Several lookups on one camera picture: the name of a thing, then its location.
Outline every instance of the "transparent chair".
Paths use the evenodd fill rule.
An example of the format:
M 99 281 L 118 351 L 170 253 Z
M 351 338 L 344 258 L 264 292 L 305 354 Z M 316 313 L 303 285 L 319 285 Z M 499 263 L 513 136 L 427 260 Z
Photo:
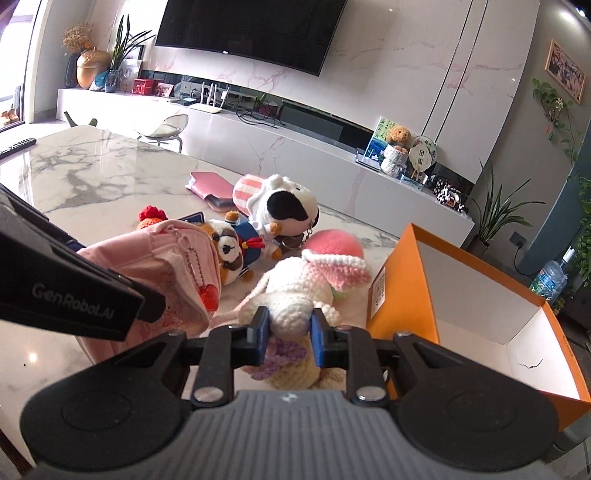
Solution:
M 138 140 L 142 137 L 151 140 L 152 142 L 156 142 L 158 146 L 161 143 L 169 142 L 170 140 L 178 140 L 178 153 L 183 152 L 183 140 L 179 137 L 181 132 L 187 128 L 187 124 L 189 123 L 189 116 L 188 115 L 173 115 L 169 116 L 166 120 L 164 120 L 160 126 L 154 130 L 154 132 L 150 134 L 146 134 L 140 131 Z

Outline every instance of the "red heart charm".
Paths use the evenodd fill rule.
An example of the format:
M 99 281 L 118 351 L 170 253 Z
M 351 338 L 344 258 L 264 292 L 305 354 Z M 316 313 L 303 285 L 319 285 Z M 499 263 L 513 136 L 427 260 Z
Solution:
M 208 312 L 216 312 L 219 308 L 219 293 L 213 285 L 199 287 L 199 296 Z

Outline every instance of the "orange box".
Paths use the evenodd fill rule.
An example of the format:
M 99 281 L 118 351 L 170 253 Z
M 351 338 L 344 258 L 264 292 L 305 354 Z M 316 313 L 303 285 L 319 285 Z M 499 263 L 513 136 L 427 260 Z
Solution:
M 369 289 L 367 330 L 410 330 L 540 390 L 560 429 L 591 408 L 573 351 L 544 299 L 410 224 Z

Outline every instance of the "power outlet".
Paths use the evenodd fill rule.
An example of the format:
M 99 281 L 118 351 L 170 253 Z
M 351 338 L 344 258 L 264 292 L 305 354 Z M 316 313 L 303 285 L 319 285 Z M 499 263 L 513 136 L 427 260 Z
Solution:
M 513 232 L 513 235 L 509 238 L 509 242 L 511 242 L 516 247 L 522 248 L 527 243 L 527 240 L 524 236 L 518 234 L 517 232 Z

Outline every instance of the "green vine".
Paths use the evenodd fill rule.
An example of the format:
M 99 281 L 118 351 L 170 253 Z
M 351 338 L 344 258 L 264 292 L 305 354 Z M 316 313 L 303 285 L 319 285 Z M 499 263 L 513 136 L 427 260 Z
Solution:
M 573 106 L 573 101 L 569 100 L 565 102 L 558 95 L 556 89 L 548 82 L 540 82 L 538 79 L 534 79 L 533 83 L 534 99 L 540 101 L 546 118 L 551 122 L 552 131 L 548 136 L 548 140 L 552 140 L 555 131 L 563 135 L 564 138 L 560 142 L 567 144 L 563 148 L 563 152 L 570 160 L 571 166 L 573 166 L 579 159 L 578 150 L 581 146 L 581 132 L 573 130 L 570 120 L 569 107 Z M 566 117 L 566 123 L 561 121 L 560 117 L 562 115 Z M 584 211 L 584 217 L 581 220 L 583 232 L 574 246 L 577 252 L 573 265 L 579 270 L 583 285 L 587 286 L 591 275 L 591 201 L 589 200 L 591 196 L 591 181 L 579 174 L 569 177 L 569 180 L 576 178 L 579 179 L 580 183 L 579 200 Z

